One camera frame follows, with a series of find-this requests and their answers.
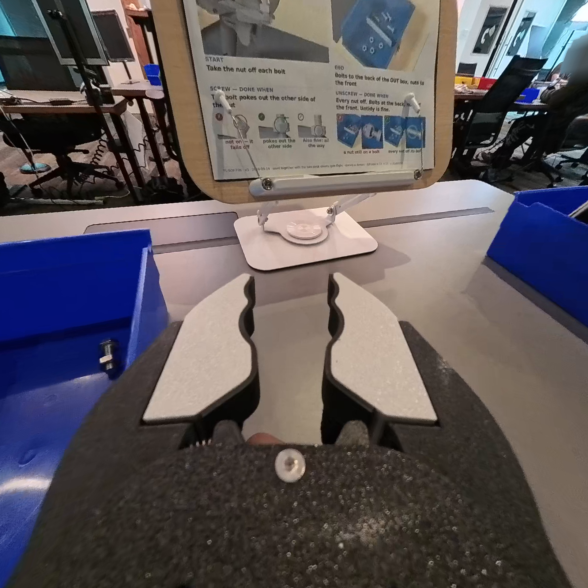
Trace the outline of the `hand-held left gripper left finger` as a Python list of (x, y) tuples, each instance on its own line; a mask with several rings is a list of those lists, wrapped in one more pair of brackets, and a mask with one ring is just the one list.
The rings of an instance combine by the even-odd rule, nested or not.
[(254, 277), (241, 274), (185, 316), (142, 422), (191, 424), (196, 440), (224, 420), (243, 428), (259, 405), (254, 334)]

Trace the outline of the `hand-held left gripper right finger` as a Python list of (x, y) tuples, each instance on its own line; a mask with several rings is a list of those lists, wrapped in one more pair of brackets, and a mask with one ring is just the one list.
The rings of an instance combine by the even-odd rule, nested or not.
[(322, 443), (359, 421), (371, 443), (391, 440), (395, 424), (435, 427), (439, 418), (401, 322), (343, 275), (328, 277), (330, 341), (322, 375)]

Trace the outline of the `blue plastic bin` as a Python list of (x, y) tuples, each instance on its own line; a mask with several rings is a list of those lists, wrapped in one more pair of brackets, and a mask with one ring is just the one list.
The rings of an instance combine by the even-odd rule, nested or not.
[[(1, 587), (71, 438), (167, 325), (147, 229), (1, 244)], [(107, 339), (119, 343), (110, 374)]]
[(587, 326), (587, 186), (516, 192), (487, 257)]

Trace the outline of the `white board stand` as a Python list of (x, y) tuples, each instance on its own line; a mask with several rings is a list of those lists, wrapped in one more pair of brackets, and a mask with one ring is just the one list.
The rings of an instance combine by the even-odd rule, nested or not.
[[(249, 104), (246, 98), (257, 98)], [(235, 222), (247, 264), (273, 271), (374, 252), (349, 209), (430, 168), (414, 93), (212, 93), (217, 181), (243, 180), (256, 212)]]

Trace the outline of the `wooden instruction board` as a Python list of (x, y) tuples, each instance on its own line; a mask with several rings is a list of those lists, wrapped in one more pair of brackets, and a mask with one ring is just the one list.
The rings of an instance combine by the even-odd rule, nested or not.
[(175, 123), (176, 144), (188, 175), (213, 200), (244, 205), (397, 190), (424, 189), (445, 173), (452, 154), (454, 66), (458, 36), (458, 3), (441, 1), (435, 79), (435, 167), (431, 170), (284, 176), (272, 179), (271, 190), (260, 181), (217, 181), (213, 177), (205, 127), (182, 1), (152, 1), (166, 96)]

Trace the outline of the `dark side table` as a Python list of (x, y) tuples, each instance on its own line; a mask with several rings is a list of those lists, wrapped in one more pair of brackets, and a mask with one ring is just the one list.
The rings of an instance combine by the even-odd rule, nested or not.
[(176, 155), (170, 139), (163, 87), (151, 85), (144, 80), (131, 80), (126, 84), (114, 85), (112, 94), (136, 103), (157, 175), (168, 178), (165, 161), (175, 160)]

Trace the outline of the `black office chair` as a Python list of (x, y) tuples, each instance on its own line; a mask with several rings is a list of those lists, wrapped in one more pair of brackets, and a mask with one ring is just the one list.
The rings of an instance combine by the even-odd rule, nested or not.
[(454, 123), (452, 171), (461, 179), (478, 179), (483, 165), (474, 165), (476, 152), (498, 140), (506, 115), (533, 82), (547, 59), (514, 56), (494, 85), (475, 100), (469, 111)]
[(55, 157), (57, 168), (28, 185), (33, 197), (40, 197), (40, 186), (56, 178), (66, 180), (68, 196), (72, 195), (75, 183), (81, 185), (90, 176), (111, 180), (118, 189), (123, 188), (118, 178), (105, 172), (107, 166), (75, 162), (70, 158), (71, 153), (88, 153), (79, 146), (102, 137), (103, 128), (96, 114), (23, 114), (19, 119), (1, 114), (1, 133), (5, 144), (20, 149), (26, 156), (45, 153)]

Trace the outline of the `dark wooden desk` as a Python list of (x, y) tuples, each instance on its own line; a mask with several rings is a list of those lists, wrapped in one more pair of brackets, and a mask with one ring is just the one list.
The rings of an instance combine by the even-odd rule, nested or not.
[[(116, 178), (118, 178), (123, 183), (123, 186), (126, 186), (128, 188), (128, 191), (129, 191), (130, 195), (133, 197), (134, 201), (136, 203), (138, 203), (140, 201), (138, 191), (144, 187), (145, 181), (144, 181), (144, 177), (143, 177), (143, 172), (141, 171), (139, 164), (138, 164), (138, 160), (137, 160), (137, 157), (135, 154), (135, 149), (130, 143), (130, 139), (129, 139), (128, 132), (126, 129), (126, 125), (123, 121), (123, 114), (126, 114), (127, 112), (128, 112), (128, 101), (125, 100), (124, 98), (121, 98), (121, 97), (116, 97), (114, 99), (113, 104), (106, 104), (106, 105), (102, 105), (102, 106), (98, 106), (98, 107), (93, 107), (90, 104), (88, 104), (86, 101), (81, 100), (81, 99), (70, 99), (66, 96), (66, 94), (64, 92), (61, 92), (60, 96), (57, 98), (53, 98), (53, 99), (49, 99), (49, 100), (45, 100), (45, 101), (37, 101), (37, 100), (33, 100), (32, 98), (29, 98), (29, 97), (23, 98), (23, 97), (18, 97), (15, 95), (1, 98), (1, 114), (7, 115), (7, 117), (9, 117), (10, 119), (19, 119), (22, 117), (23, 114), (32, 114), (35, 116), (39, 116), (39, 115), (64, 115), (64, 114), (96, 114), (98, 116), (100, 124), (102, 125), (102, 128), (103, 128), (103, 134), (102, 134), (101, 139), (104, 138), (106, 140), (107, 147), (114, 154), (115, 159), (116, 159), (116, 164), (117, 164), (118, 169), (122, 175), (122, 180), (120, 180), (113, 173), (109, 172), (108, 166), (107, 166), (107, 169), (105, 170), (105, 172), (110, 173), (110, 174), (114, 175)], [(35, 162), (33, 160), (33, 157), (35, 155), (40, 155), (40, 153), (34, 154), (34, 155), (31, 154), (29, 156), (25, 155), (28, 158), (28, 161), (32, 166), (35, 165)], [(38, 179), (41, 176), (41, 175), (38, 175), (37, 171), (34, 171), (33, 174), (36, 175), (36, 179)], [(29, 184), (27, 184), (25, 188), (31, 192), (31, 190), (28, 187)], [(42, 191), (42, 195), (40, 197), (33, 197), (32, 193), (31, 193), (31, 197), (35, 200), (39, 200), (40, 198), (43, 198), (43, 190), (41, 188), (40, 188), (40, 190)], [(64, 198), (67, 200), (72, 200), (73, 195), (68, 196), (66, 193), (66, 196)]]

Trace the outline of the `dark computer monitor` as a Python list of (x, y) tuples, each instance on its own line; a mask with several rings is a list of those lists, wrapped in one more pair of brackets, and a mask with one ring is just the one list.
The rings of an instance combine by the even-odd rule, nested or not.
[(1, 76), (11, 91), (79, 90), (81, 79), (61, 65), (47, 38), (1, 35)]

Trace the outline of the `grey framed screen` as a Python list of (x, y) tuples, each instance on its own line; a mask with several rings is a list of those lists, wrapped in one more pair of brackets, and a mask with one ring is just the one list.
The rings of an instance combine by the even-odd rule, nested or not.
[(33, 1), (59, 63), (108, 66), (109, 61), (87, 1)]
[(131, 76), (128, 63), (135, 62), (129, 38), (117, 11), (92, 11), (92, 18), (98, 29), (102, 45), (110, 63), (121, 63), (124, 67), (128, 81), (125, 84), (136, 85), (138, 80)]

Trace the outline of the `black wall poster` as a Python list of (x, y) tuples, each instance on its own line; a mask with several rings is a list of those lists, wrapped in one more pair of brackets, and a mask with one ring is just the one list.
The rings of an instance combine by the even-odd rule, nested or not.
[(473, 55), (489, 55), (497, 35), (502, 29), (507, 12), (508, 8), (506, 6), (491, 5), (488, 7), (472, 49)]
[(535, 16), (536, 12), (525, 12), (506, 52), (507, 56), (516, 56), (520, 54), (520, 48), (523, 45), (523, 42), (527, 36), (527, 33), (529, 32), (529, 29), (531, 28), (531, 25), (533, 24)]

